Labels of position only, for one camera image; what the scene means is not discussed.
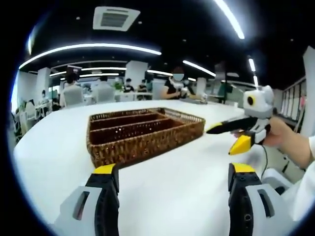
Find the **pillar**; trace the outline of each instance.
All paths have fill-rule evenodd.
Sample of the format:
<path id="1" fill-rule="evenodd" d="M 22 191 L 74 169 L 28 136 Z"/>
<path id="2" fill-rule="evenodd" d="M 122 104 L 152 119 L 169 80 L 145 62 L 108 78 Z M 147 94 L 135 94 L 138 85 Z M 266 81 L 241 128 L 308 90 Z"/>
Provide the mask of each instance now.
<path id="1" fill-rule="evenodd" d="M 20 106 L 23 101 L 36 100 L 36 80 L 37 75 L 18 71 L 16 75 L 16 100 L 17 106 Z"/>
<path id="2" fill-rule="evenodd" d="M 145 72 L 148 69 L 148 64 L 141 61 L 131 60 L 126 65 L 125 80 L 131 78 L 131 85 L 136 89 L 144 80 Z"/>
<path id="3" fill-rule="evenodd" d="M 50 84 L 50 69 L 45 67 L 38 71 L 36 80 L 36 103 L 42 100 L 42 91 L 46 91 L 46 95 L 49 95 L 48 88 Z"/>
<path id="4" fill-rule="evenodd" d="M 207 80 L 206 78 L 197 78 L 197 88 L 196 88 L 196 94 L 202 95 L 206 91 L 206 84 Z"/>
<path id="5" fill-rule="evenodd" d="M 315 49 L 308 47 L 303 56 L 306 77 L 306 106 L 301 134 L 315 135 Z"/>

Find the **yellow plastic part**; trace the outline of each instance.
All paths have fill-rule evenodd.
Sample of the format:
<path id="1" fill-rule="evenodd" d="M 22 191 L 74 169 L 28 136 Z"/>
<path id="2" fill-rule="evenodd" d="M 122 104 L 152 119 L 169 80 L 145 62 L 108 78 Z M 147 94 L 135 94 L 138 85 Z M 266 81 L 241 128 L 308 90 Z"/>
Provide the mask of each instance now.
<path id="1" fill-rule="evenodd" d="M 100 166 L 94 170 L 93 174 L 112 174 L 115 165 L 116 164 L 114 163 L 106 166 Z"/>
<path id="2" fill-rule="evenodd" d="M 230 152 L 228 154 L 230 155 L 237 155 L 244 152 L 247 152 L 251 149 L 251 137 L 247 135 L 241 135 L 236 142 L 233 144 L 233 146 L 230 149 Z"/>
<path id="3" fill-rule="evenodd" d="M 213 129 L 213 128 L 215 128 L 215 127 L 217 127 L 217 126 L 220 126 L 220 125 L 222 125 L 222 122 L 219 122 L 219 123 L 216 123 L 216 124 L 213 124 L 206 132 L 208 132 L 209 130 L 211 130 L 211 129 Z"/>
<path id="4" fill-rule="evenodd" d="M 243 164 L 243 163 L 232 163 L 236 173 L 248 173 L 248 172 L 255 172 L 255 169 L 250 165 Z"/>

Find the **black cable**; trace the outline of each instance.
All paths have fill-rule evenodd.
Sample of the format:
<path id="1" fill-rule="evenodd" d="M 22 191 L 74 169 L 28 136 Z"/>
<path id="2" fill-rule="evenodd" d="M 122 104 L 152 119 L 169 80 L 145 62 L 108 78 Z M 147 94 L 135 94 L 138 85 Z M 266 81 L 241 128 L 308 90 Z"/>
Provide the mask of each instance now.
<path id="1" fill-rule="evenodd" d="M 290 161 L 287 161 L 287 164 L 284 166 L 284 168 L 282 169 L 282 173 L 285 173 L 288 165 L 289 165 Z"/>
<path id="2" fill-rule="evenodd" d="M 265 157 L 266 157 L 266 165 L 265 165 L 265 168 L 264 168 L 264 170 L 262 171 L 262 173 L 261 173 L 261 178 L 262 178 L 262 176 L 264 175 L 264 173 L 265 173 L 265 171 L 266 171 L 266 169 L 267 169 L 267 166 L 268 166 L 268 154 L 267 154 L 267 150 L 266 150 L 266 148 L 262 145 L 262 148 L 264 149 L 264 151 L 265 151 Z"/>

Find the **black t-shirt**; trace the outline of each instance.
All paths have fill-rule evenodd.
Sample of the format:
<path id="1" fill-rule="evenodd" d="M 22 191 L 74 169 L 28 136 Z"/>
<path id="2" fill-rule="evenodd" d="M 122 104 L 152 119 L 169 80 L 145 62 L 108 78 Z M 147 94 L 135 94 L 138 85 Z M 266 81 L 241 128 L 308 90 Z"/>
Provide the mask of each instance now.
<path id="1" fill-rule="evenodd" d="M 147 91 L 147 86 L 145 86 L 145 85 L 139 85 L 139 91 L 140 91 L 140 92 L 145 92 L 145 91 Z"/>
<path id="2" fill-rule="evenodd" d="M 126 85 L 124 87 L 124 92 L 134 92 L 134 88 L 131 85 Z"/>
<path id="3" fill-rule="evenodd" d="M 164 86 L 168 87 L 167 94 L 173 94 L 177 92 L 177 89 L 171 84 L 169 80 L 165 82 Z M 172 97 L 169 99 L 180 99 L 180 96 Z"/>

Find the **black ceiling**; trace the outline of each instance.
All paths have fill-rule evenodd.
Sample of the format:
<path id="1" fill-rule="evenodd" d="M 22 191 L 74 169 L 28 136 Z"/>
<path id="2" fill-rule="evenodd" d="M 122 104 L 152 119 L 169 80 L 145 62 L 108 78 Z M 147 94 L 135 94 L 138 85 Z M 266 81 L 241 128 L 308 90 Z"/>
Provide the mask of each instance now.
<path id="1" fill-rule="evenodd" d="M 315 42 L 311 7 L 307 6 L 311 1 L 224 1 L 238 20 L 244 40 L 238 38 L 214 0 L 66 0 L 43 18 L 31 57 L 80 43 L 128 44 L 158 50 L 162 55 L 85 48 L 47 55 L 23 70 L 37 71 L 78 61 L 134 59 L 148 62 L 153 70 L 170 72 L 186 59 L 214 71 L 215 64 L 225 61 L 227 72 L 237 72 L 240 81 L 253 83 L 247 61 L 251 56 L 260 84 L 284 89 L 304 76 L 302 55 Z M 93 30 L 94 10 L 103 5 L 136 9 L 141 13 L 127 32 Z M 111 65 L 88 63 L 85 66 Z M 184 67 L 189 77 L 210 77 L 200 70 Z"/>

